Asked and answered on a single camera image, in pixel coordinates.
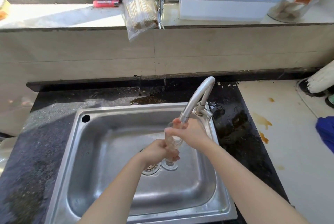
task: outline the stainless steel sink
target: stainless steel sink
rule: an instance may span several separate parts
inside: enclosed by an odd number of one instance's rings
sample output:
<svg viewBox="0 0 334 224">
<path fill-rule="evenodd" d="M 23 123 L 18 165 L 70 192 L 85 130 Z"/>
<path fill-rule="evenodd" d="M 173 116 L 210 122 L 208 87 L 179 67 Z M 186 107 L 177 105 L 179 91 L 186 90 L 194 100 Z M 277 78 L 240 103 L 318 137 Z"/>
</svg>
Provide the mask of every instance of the stainless steel sink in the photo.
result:
<svg viewBox="0 0 334 224">
<path fill-rule="evenodd" d="M 77 112 L 45 223 L 75 223 L 128 160 L 178 117 L 187 103 L 83 109 Z M 212 119 L 200 120 L 217 142 Z M 204 223 L 237 218 L 210 161 L 183 143 L 178 168 L 142 174 L 127 223 Z"/>
</svg>

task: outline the faucet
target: faucet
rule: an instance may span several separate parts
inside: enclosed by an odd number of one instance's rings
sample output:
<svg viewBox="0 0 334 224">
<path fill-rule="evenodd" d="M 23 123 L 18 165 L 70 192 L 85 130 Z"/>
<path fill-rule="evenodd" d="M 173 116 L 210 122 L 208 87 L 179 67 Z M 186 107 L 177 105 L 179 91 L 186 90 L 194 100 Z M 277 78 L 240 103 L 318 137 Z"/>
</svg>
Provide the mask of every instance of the faucet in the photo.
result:
<svg viewBox="0 0 334 224">
<path fill-rule="evenodd" d="M 194 110 L 195 114 L 198 116 L 207 116 L 211 118 L 213 116 L 212 112 L 205 108 L 206 101 L 211 93 L 211 90 L 215 84 L 216 80 L 214 77 L 210 76 L 202 82 L 202 84 L 198 87 L 198 89 L 194 92 L 192 97 L 190 98 L 187 106 L 181 112 L 179 117 L 181 123 L 188 122 L 190 118 L 191 112 Z"/>
</svg>

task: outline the window sill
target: window sill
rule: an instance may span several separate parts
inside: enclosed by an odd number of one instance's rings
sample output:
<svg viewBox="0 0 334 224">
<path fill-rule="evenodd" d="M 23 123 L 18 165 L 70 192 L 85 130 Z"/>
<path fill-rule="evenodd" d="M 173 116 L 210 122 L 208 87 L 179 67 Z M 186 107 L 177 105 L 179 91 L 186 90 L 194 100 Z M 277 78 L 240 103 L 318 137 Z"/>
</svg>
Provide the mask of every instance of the window sill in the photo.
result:
<svg viewBox="0 0 334 224">
<path fill-rule="evenodd" d="M 165 4 L 162 23 L 166 28 L 182 27 L 232 27 L 232 26 L 280 26 L 290 23 L 278 22 L 269 16 L 259 22 L 198 21 L 179 19 L 177 3 Z M 306 15 L 293 25 L 332 24 L 334 17 L 319 4 L 313 6 Z M 8 18 L 0 21 L 0 29 L 40 29 L 40 28 L 113 28 L 124 29 L 123 6 L 119 8 L 93 8 L 90 4 L 58 5 L 11 5 Z"/>
</svg>

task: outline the wet countertop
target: wet countertop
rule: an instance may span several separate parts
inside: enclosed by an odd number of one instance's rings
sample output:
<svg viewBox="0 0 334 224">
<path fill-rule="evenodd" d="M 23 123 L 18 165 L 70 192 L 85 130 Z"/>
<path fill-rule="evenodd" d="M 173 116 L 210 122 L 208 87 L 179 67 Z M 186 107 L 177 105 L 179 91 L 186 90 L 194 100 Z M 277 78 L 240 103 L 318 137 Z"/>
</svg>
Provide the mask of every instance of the wet countertop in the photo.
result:
<svg viewBox="0 0 334 224">
<path fill-rule="evenodd" d="M 203 80 L 40 92 L 0 178 L 0 223 L 44 223 L 77 109 L 187 102 Z M 220 146 L 287 200 L 237 83 L 216 82 L 208 102 Z M 246 224 L 239 211 L 219 223 Z"/>
</svg>

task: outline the hand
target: hand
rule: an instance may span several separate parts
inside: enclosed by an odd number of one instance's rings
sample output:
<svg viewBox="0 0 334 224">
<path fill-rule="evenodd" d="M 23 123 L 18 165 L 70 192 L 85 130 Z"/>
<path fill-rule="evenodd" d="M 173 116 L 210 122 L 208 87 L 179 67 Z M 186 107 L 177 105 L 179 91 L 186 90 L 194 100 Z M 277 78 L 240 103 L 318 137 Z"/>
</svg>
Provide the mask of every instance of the hand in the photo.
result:
<svg viewBox="0 0 334 224">
<path fill-rule="evenodd" d="M 166 128 L 165 133 L 182 138 L 189 146 L 201 152 L 204 151 L 208 143 L 213 142 L 197 119 L 189 118 L 188 122 L 183 125 L 186 129 L 177 129 L 177 125 L 180 123 L 180 119 L 175 118 L 173 120 L 174 128 Z"/>
<path fill-rule="evenodd" d="M 145 163 L 145 167 L 149 165 L 155 165 L 166 158 L 170 161 L 177 161 L 180 159 L 179 151 L 177 149 L 167 148 L 167 144 L 163 139 L 156 139 L 149 144 L 143 151 L 139 152 Z"/>
</svg>

